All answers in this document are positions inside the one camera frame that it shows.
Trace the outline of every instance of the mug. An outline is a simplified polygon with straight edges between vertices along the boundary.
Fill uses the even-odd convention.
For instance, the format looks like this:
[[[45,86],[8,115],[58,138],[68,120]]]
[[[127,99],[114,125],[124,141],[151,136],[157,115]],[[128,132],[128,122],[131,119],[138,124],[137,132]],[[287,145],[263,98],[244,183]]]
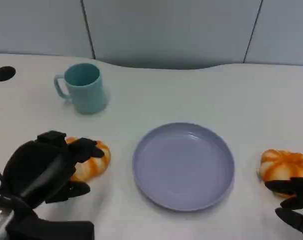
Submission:
[[[63,93],[59,79],[64,79],[69,94]],[[65,100],[71,100],[81,114],[98,113],[107,104],[101,71],[93,64],[73,65],[63,75],[56,75],[53,83],[58,95]]]

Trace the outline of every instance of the light purple plate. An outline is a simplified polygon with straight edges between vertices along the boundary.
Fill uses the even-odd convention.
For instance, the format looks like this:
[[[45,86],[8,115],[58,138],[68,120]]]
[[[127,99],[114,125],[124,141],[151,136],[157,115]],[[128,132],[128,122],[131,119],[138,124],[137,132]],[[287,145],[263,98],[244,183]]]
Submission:
[[[176,211],[205,209],[232,187],[234,159],[211,130],[170,123],[149,132],[133,155],[138,187],[155,203]]]

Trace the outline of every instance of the table surface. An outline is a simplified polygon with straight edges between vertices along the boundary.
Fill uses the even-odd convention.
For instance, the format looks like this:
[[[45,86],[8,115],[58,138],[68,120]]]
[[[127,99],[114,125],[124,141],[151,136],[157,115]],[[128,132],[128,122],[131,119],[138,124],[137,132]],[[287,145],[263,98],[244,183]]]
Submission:
[[[80,115],[56,93],[55,74],[76,63],[102,71],[107,108]],[[275,214],[280,199],[256,175],[266,149],[303,153],[303,66],[229,64],[198,70],[135,69],[60,56],[0,54],[16,75],[0,82],[0,169],[22,143],[48,130],[102,140],[111,149],[107,171],[91,192],[43,204],[48,220],[89,220],[97,240],[292,240],[300,232]],[[199,212],[161,208],[137,189],[132,155],[150,130],[195,123],[220,135],[235,160],[230,195]]]

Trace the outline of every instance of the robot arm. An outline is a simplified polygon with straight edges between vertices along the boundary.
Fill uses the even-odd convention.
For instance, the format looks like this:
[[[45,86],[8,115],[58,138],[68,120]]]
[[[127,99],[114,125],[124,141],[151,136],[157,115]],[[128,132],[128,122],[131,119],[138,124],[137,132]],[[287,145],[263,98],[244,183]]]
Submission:
[[[0,229],[5,228],[9,240],[93,239],[91,222],[50,222],[33,211],[44,201],[66,201],[90,191],[86,183],[70,181],[75,164],[101,158],[104,152],[93,140],[80,138],[67,144],[65,136],[50,131],[23,144],[0,175]]]
[[[293,210],[303,209],[303,177],[292,177],[290,180],[274,180],[265,183],[273,192],[293,195],[284,200],[275,212],[285,223],[300,231],[303,235],[303,215]]]

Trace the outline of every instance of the toy pumpkin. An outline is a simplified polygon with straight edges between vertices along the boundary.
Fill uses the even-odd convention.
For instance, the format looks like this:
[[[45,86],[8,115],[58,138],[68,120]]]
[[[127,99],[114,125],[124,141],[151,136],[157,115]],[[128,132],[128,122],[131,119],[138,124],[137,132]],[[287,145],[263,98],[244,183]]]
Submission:
[[[76,140],[76,137],[68,137],[66,139],[66,142],[67,144],[70,144]],[[101,175],[107,169],[111,160],[111,152],[104,143],[102,143],[101,141],[96,142],[96,146],[100,148],[105,155],[102,158],[91,157],[83,163],[76,163],[76,172],[71,177],[72,181],[87,182],[93,177]]]
[[[303,178],[303,154],[269,149],[261,155],[259,175],[264,182]]]

